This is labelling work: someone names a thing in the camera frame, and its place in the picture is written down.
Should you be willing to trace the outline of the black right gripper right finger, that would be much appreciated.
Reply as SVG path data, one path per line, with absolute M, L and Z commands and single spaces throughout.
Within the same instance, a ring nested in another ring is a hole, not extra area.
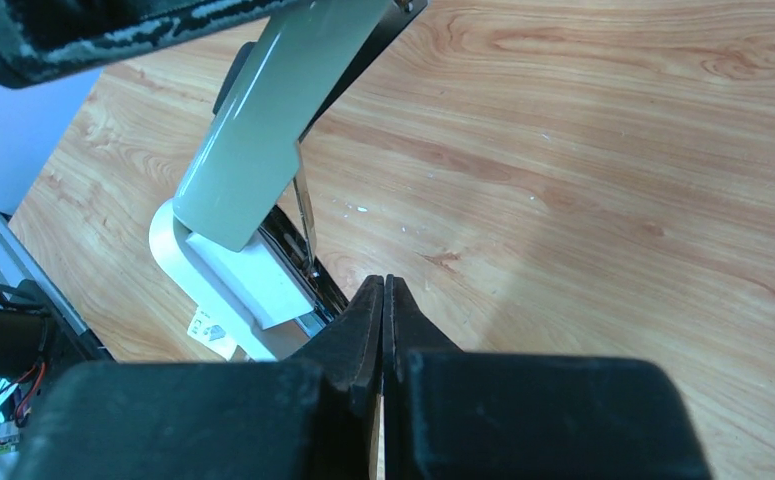
M 389 479 L 708 479 L 681 395 L 634 358 L 471 352 L 385 281 Z

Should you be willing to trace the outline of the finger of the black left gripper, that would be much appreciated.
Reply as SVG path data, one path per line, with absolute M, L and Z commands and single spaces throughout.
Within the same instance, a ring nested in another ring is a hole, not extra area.
M 22 89 L 268 17 L 287 1 L 0 1 L 0 85 Z

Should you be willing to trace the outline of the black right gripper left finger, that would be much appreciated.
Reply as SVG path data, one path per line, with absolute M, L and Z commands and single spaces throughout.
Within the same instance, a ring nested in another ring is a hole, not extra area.
M 372 479 L 384 280 L 275 362 L 84 362 L 35 412 L 15 479 Z

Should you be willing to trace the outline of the grey and white stapler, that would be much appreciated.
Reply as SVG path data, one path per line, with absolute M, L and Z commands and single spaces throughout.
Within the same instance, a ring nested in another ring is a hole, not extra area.
M 298 1 L 273 14 L 238 52 L 201 146 L 155 213 L 158 266 L 247 358 L 289 356 L 346 308 L 316 255 L 301 145 L 424 9 Z

